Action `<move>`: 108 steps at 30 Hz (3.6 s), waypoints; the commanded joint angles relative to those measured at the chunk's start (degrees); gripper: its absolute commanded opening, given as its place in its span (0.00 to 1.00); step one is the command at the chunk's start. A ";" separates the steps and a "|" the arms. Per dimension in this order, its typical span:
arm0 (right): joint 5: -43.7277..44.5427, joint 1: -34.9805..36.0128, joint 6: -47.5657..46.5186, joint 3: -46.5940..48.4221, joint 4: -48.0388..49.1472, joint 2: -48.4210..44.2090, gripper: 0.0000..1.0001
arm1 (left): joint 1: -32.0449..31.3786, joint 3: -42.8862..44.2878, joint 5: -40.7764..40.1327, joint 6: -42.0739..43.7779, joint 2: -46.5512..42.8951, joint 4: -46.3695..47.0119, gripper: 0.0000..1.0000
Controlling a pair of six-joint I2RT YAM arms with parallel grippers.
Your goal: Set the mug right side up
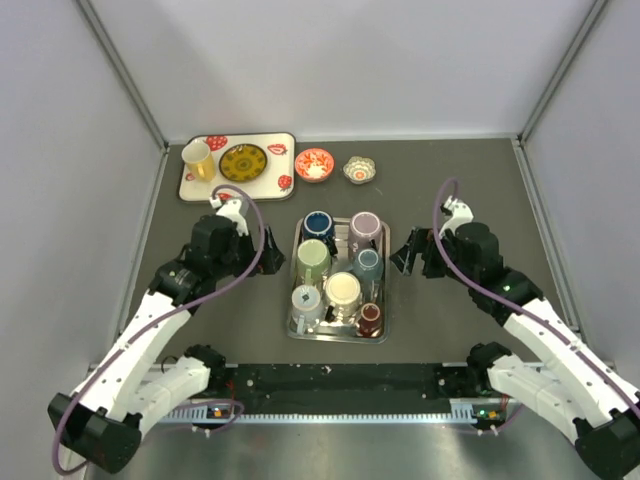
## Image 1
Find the pale blue footed mug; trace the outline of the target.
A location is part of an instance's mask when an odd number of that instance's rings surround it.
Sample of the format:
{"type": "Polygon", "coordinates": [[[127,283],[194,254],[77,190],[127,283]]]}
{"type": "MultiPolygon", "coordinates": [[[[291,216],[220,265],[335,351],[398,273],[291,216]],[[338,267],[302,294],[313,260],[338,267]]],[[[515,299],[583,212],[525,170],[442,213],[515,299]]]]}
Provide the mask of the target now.
{"type": "Polygon", "coordinates": [[[299,335],[313,330],[324,318],[325,305],[320,291],[313,285],[300,285],[291,295],[292,319],[299,335]]]}

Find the grey blue mug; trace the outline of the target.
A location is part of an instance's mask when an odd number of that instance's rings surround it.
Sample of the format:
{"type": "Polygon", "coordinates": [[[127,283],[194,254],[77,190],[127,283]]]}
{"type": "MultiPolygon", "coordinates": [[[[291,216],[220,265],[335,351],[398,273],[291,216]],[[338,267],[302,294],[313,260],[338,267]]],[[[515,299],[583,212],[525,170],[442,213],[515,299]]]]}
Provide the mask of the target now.
{"type": "Polygon", "coordinates": [[[375,249],[363,249],[355,257],[352,270],[362,284],[379,283],[384,274],[383,258],[375,249]]]}

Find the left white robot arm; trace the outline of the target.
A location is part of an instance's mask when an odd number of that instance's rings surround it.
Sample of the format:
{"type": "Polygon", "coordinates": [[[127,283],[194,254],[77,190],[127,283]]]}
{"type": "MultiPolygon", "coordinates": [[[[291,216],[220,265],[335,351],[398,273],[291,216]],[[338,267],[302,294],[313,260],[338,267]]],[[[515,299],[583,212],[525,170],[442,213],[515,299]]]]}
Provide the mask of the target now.
{"type": "Polygon", "coordinates": [[[52,464],[61,476],[66,448],[108,473],[121,471],[149,431],[190,397],[226,387],[223,358],[207,345],[186,350],[158,379],[146,374],[168,341],[199,307],[254,275],[274,275],[284,263],[268,225],[252,240],[244,217],[220,211],[202,216],[191,240],[160,266],[130,320],[94,372],[69,394],[56,394],[47,413],[55,428],[52,464]]]}

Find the cream speckled mug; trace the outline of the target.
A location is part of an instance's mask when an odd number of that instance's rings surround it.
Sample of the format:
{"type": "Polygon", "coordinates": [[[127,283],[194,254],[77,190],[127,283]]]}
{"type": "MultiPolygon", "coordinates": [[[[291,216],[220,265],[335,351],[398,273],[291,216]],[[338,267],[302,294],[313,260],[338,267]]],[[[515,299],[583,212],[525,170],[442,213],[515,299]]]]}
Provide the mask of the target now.
{"type": "Polygon", "coordinates": [[[349,272],[338,272],[331,275],[324,287],[327,311],[327,322],[348,322],[356,313],[362,300],[359,280],[349,272]]]}

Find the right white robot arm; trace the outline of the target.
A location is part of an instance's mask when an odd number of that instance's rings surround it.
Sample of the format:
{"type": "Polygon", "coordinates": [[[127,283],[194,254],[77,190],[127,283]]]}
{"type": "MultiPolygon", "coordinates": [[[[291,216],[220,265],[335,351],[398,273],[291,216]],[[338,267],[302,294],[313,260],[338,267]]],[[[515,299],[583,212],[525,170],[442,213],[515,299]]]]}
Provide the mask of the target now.
{"type": "Polygon", "coordinates": [[[473,303],[544,364],[540,372],[506,347],[474,346],[466,380],[476,394],[497,391],[526,406],[570,441],[601,479],[639,466],[639,389],[602,361],[560,318],[525,274],[505,265],[498,238],[478,222],[412,229],[390,260],[404,275],[422,259],[426,278],[465,284],[473,303]]]}

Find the light green mug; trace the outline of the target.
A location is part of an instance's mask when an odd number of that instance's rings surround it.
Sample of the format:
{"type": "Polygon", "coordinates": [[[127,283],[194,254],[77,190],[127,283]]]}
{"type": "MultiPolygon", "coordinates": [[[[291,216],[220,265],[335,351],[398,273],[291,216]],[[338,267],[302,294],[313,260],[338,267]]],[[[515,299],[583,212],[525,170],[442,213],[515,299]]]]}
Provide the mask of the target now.
{"type": "Polygon", "coordinates": [[[296,251],[296,285],[320,288],[331,267],[328,247],[320,240],[304,240],[296,251]]]}

